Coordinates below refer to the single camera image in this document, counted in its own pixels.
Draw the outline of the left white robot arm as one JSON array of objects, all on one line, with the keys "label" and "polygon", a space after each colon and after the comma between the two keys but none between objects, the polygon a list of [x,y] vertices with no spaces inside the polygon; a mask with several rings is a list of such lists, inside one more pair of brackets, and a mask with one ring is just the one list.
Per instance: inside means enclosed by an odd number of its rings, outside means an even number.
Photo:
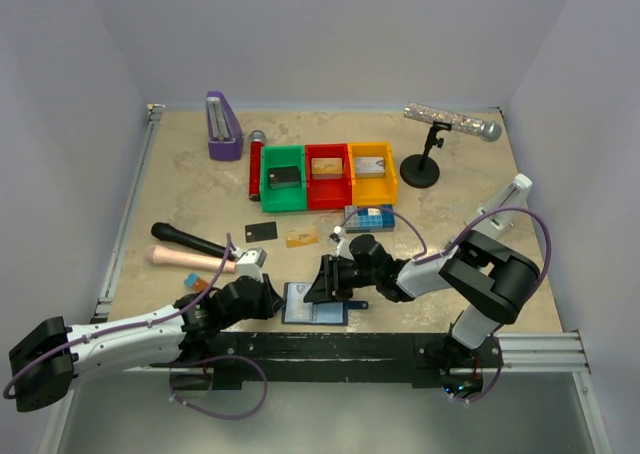
[{"label": "left white robot arm", "polygon": [[133,367],[201,363],[214,339],[243,320],[269,320],[284,304],[269,277],[241,276],[223,288],[186,295],[140,316],[68,325],[60,316],[37,325],[9,352],[3,391],[20,412],[47,407],[83,382]]}]

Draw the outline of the gold card from holder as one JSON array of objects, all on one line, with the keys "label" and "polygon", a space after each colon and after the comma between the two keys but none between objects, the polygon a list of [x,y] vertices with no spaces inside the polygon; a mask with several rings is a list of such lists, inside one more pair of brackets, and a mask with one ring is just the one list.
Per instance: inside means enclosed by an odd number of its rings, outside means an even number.
[{"label": "gold card from holder", "polygon": [[295,228],[285,233],[287,248],[305,247],[319,242],[318,232],[315,226]]}]

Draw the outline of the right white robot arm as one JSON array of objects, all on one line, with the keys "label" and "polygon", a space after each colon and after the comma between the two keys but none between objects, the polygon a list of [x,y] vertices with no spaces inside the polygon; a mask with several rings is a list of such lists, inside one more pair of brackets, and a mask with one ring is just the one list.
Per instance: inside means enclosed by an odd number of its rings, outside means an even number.
[{"label": "right white robot arm", "polygon": [[324,255],[303,301],[323,304],[351,299],[353,291],[373,287],[394,303],[453,289],[469,303],[450,329],[447,358],[467,366],[498,328],[512,325],[537,290],[542,271],[531,259],[472,230],[442,257],[424,264],[395,259],[371,234],[346,243],[347,254]]}]

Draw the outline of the black VIP card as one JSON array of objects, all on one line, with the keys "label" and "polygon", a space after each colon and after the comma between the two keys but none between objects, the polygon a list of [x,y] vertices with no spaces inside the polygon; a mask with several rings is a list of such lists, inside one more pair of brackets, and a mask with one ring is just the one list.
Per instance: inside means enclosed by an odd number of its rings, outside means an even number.
[{"label": "black VIP card", "polygon": [[245,226],[245,241],[256,243],[275,240],[278,238],[277,223],[275,221],[249,224]]}]

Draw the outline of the navy blue card holder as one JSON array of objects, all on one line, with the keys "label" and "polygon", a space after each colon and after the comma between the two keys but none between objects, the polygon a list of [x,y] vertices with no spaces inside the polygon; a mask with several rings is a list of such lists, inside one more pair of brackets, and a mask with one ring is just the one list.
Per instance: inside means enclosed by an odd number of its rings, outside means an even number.
[{"label": "navy blue card holder", "polygon": [[[286,302],[286,285],[284,284],[284,301]],[[309,324],[290,325],[322,325],[322,326],[346,326],[349,323],[349,312],[352,310],[367,310],[367,301],[328,302],[313,305],[313,320]],[[284,310],[282,309],[281,322],[284,323]]]}]

